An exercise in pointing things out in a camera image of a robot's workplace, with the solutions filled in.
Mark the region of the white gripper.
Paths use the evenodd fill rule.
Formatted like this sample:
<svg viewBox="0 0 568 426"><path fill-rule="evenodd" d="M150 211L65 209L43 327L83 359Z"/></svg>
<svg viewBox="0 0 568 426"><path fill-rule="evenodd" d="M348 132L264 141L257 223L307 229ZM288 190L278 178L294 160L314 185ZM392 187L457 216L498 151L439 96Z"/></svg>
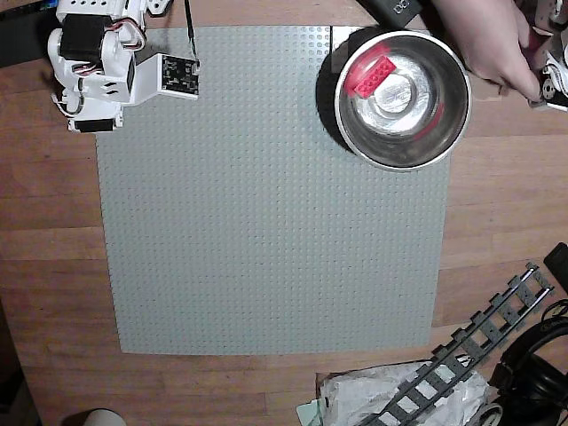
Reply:
<svg viewBox="0 0 568 426"><path fill-rule="evenodd" d="M123 125L123 107L131 101L135 59L119 75L108 74L101 62L72 61L64 67L62 90L52 102L73 132L106 132Z"/></svg>

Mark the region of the person's bare hand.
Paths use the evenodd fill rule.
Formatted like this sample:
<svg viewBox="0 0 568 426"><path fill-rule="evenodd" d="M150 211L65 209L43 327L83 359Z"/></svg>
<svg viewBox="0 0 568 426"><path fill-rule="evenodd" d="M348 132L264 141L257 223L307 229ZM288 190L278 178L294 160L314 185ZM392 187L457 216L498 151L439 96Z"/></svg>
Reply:
<svg viewBox="0 0 568 426"><path fill-rule="evenodd" d="M540 100L540 82L525 53L540 45L540 36L513 1L434 1L464 63L478 77Z"/></svg>

